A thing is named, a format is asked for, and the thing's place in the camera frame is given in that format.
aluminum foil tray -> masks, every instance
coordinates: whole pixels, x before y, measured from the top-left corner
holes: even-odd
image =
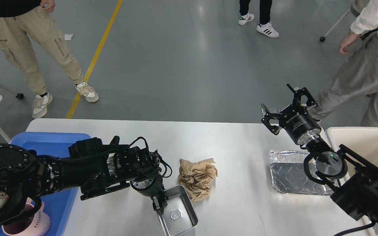
[[[307,178],[303,161],[307,151],[269,151],[270,174],[272,187],[282,194],[331,195],[333,191],[326,185],[317,184]],[[317,171],[314,161],[309,163],[313,177]]]
[[[164,191],[167,206],[157,211],[166,236],[176,236],[190,230],[198,224],[198,217],[182,185],[176,185]]]

white shoe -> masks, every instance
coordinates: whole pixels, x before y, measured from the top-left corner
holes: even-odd
[[[258,24],[258,26],[256,27],[256,30],[259,33],[263,33],[264,35],[271,38],[279,37],[279,33],[272,27],[272,23],[270,21],[268,24],[265,24],[265,25]]]
[[[31,114],[31,117],[33,117],[33,119],[37,119],[45,116],[48,112],[48,105],[52,100],[53,96],[50,93],[43,97],[36,94],[36,98],[33,101],[33,113]]]
[[[253,21],[255,15],[247,13],[247,15],[241,15],[239,18],[239,25],[244,25],[249,21]]]
[[[94,88],[88,86],[88,84],[84,81],[81,84],[75,87],[80,95],[85,97],[85,100],[89,103],[94,103],[99,100],[99,95],[96,93]]]

chair wheel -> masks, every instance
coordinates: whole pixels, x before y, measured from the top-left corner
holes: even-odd
[[[15,96],[15,97],[21,100],[21,99],[24,98],[24,94],[18,93],[17,96]]]

robotic arm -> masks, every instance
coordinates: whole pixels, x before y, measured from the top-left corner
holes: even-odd
[[[140,139],[145,148],[131,147]],[[69,154],[68,158],[36,156],[34,150],[0,144],[0,192],[9,196],[0,209],[0,224],[33,216],[42,204],[41,196],[74,187],[81,188],[81,200],[86,200],[132,186],[153,200],[155,211],[167,205],[162,178],[171,175],[165,176],[170,166],[158,151],[148,150],[144,138],[129,145],[120,145],[118,136],[109,145],[99,138],[86,139],[70,146]],[[165,166],[163,174],[160,163]],[[28,197],[35,207],[22,212]]]
[[[337,236],[354,231],[373,227],[378,223],[378,167],[356,154],[345,145],[335,152],[319,135],[321,127],[308,114],[307,110],[316,106],[316,102],[306,88],[292,88],[294,93],[293,103],[280,113],[270,113],[269,109],[262,104],[266,114],[262,123],[275,135],[281,128],[285,129],[296,145],[306,149],[310,154],[304,160],[304,171],[309,179],[318,183],[326,184],[334,193],[330,198],[345,211],[349,216],[358,221],[364,215],[368,216],[372,223],[343,231]],[[306,96],[307,101],[302,105],[301,98]],[[270,124],[270,120],[278,121],[279,125]],[[308,163],[316,161],[316,175],[310,174]],[[335,186],[334,180],[343,178],[347,173],[346,161],[353,164],[355,174],[343,185]]]

person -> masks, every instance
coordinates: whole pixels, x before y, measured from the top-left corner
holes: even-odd
[[[239,25],[244,25],[249,21],[253,21],[255,15],[249,13],[250,0],[240,0],[240,18]],[[272,27],[270,21],[270,8],[272,6],[272,0],[261,0],[259,3],[259,24],[256,30],[259,33],[271,38],[278,38],[279,33]]]
[[[364,31],[375,28],[378,28],[378,0],[371,0],[351,24],[350,32],[341,40],[339,51],[349,54],[347,46],[356,42]],[[309,109],[309,114],[319,121],[341,104],[369,94],[370,101],[361,126],[378,127],[378,31],[364,40],[320,91],[315,98],[317,106]]]
[[[94,88],[84,81],[77,59],[71,54],[63,33],[49,14],[54,8],[54,0],[0,0],[0,49],[5,58],[21,71],[27,87],[36,94],[33,118],[41,118],[47,113],[53,96],[46,90],[28,36],[54,58],[80,95],[90,103],[99,100]]]

